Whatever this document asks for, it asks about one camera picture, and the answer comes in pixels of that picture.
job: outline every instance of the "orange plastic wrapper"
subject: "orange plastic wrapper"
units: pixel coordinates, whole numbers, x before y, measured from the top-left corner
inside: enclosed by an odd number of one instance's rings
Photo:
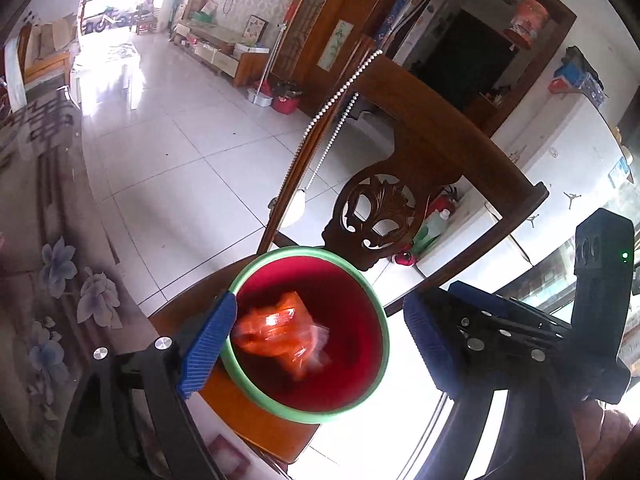
[[[329,331],[314,320],[296,292],[286,292],[275,306],[254,308],[234,328],[234,343],[245,352],[275,357],[297,381],[324,361]]]

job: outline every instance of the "plastic bottle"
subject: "plastic bottle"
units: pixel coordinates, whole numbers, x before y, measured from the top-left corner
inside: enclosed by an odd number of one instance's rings
[[[448,209],[431,213],[422,223],[418,234],[415,235],[411,254],[419,256],[438,236],[446,231],[450,215]]]

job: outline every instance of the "floral tablecloth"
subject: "floral tablecloth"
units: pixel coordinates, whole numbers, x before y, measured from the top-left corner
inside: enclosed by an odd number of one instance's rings
[[[61,88],[0,130],[0,414],[46,478],[94,349],[137,351],[157,336],[116,270],[81,119]]]

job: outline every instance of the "green bucket rim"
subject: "green bucket rim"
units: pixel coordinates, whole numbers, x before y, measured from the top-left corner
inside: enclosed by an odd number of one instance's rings
[[[382,360],[380,362],[380,369],[378,370],[376,379],[373,381],[367,391],[364,392],[364,394],[359,399],[355,400],[351,404],[347,404],[346,406],[338,408],[337,410],[331,410],[329,412],[304,412],[303,410],[290,408],[289,406],[286,406],[278,402],[277,400],[271,399],[271,397],[269,397],[257,386],[255,386],[255,384],[252,383],[251,379],[249,379],[249,377],[242,370],[240,364],[238,363],[238,359],[236,359],[236,355],[234,354],[233,348],[231,346],[230,336],[226,338],[220,357],[222,357],[222,362],[224,363],[226,371],[233,382],[240,387],[240,389],[247,397],[249,397],[253,402],[255,402],[264,410],[267,410],[268,412],[273,413],[273,415],[279,416],[280,418],[292,420],[293,422],[301,422],[303,424],[321,424],[323,422],[332,420],[336,416],[339,416],[340,414],[348,412],[353,408],[361,405],[365,400],[369,399],[371,394],[373,394],[373,392],[380,385],[382,378],[385,375],[386,366],[389,360],[390,345],[388,325],[386,324],[386,315],[382,304],[380,303],[380,300],[378,299],[376,293],[373,291],[372,286],[367,280],[364,279],[362,273],[340,256],[330,253],[329,251],[325,251],[324,249],[300,246],[284,247],[263,254],[262,256],[259,256],[254,261],[252,261],[242,270],[242,272],[240,272],[240,274],[238,274],[234,282],[229,287],[229,291],[231,291],[234,295],[237,294],[242,285],[244,285],[244,282],[246,282],[246,280],[248,280],[249,277],[258,269],[277,260],[289,258],[291,256],[310,256],[332,263],[335,266],[345,270],[363,288],[363,290],[369,297],[374,310],[376,311],[376,315],[378,316],[378,322],[380,325],[380,331],[382,332]]]

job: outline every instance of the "chair seat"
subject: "chair seat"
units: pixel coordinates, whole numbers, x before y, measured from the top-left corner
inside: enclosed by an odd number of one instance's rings
[[[158,334],[172,335],[187,318],[209,308],[213,299],[256,258],[254,254],[223,267],[176,296],[149,318]],[[240,437],[287,464],[296,461],[319,427],[284,420],[258,407],[231,380],[221,360],[200,395]]]

